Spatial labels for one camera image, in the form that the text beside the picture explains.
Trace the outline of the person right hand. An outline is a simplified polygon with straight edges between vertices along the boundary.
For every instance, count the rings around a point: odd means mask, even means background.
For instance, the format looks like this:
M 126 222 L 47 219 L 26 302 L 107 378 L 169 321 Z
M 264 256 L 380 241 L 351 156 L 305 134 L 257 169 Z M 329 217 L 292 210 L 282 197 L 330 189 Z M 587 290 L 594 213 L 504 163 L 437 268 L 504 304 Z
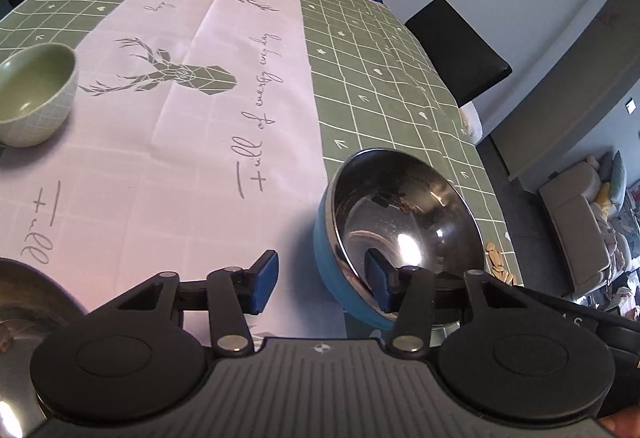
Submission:
M 640 438 L 640 408 L 631 406 L 600 418 L 599 423 L 617 438 Z

